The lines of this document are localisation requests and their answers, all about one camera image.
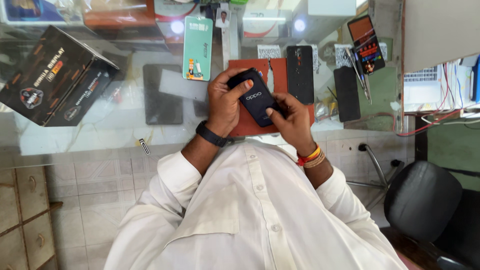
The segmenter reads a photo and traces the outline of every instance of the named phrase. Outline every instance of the hand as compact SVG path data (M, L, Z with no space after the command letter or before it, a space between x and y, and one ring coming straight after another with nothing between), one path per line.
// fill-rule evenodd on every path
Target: hand
M227 137L239 123L239 97L247 93L253 86L253 81L247 80L230 90L227 86L227 81L246 70L246 68L225 70L208 85L210 113L205 126L222 138Z
M307 106L300 103L291 94L273 93L273 95L283 111L287 113L287 119L272 108L266 110L268 117L278 128L282 137L295 147L301 157L311 155L317 149L317 144L313 141L310 132L310 116Z

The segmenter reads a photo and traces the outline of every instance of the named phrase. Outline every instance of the orange mat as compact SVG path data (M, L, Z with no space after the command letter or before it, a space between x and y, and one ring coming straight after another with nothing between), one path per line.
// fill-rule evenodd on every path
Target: orange mat
M287 84L287 59L275 58L270 59L270 65L274 72L274 92L288 93ZM228 61L228 68L256 68L262 72L265 83L268 82L268 60L267 59L247 59L247 60L230 60ZM315 121L313 117L313 104L308 105L308 112L310 113L310 126ZM240 120L239 124L230 132L230 136L247 136L278 132L275 125L268 127L260 127L255 119L250 115L247 109L240 103Z

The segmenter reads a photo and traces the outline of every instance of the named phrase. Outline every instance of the black wristwatch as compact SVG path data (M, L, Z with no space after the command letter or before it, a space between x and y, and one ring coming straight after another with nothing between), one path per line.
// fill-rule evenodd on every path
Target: black wristwatch
M206 120L201 121L200 124L198 124L195 132L198 135L202 136L202 138L204 138L205 140L207 140L208 142L210 142L210 143L212 143L216 146L224 147L225 145L227 145L227 143L230 141L230 139L229 138L222 138L222 137L218 136L217 134L211 132L208 128L206 128L206 126L205 126L206 122L207 122Z

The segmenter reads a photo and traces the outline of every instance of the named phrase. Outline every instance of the oppo logo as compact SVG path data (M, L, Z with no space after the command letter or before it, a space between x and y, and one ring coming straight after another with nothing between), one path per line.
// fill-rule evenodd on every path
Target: oppo logo
M261 92L258 92L258 93L256 93L256 94L253 94L253 95L247 97L247 100L254 99L254 98L260 96L261 94L262 94Z

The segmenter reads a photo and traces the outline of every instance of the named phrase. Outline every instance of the shirt button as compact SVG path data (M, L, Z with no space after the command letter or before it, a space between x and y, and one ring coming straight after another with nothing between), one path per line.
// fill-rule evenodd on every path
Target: shirt button
M275 224L275 225L272 225L272 231L274 231L274 232L280 231L280 226L278 226L278 225L276 225L276 224Z

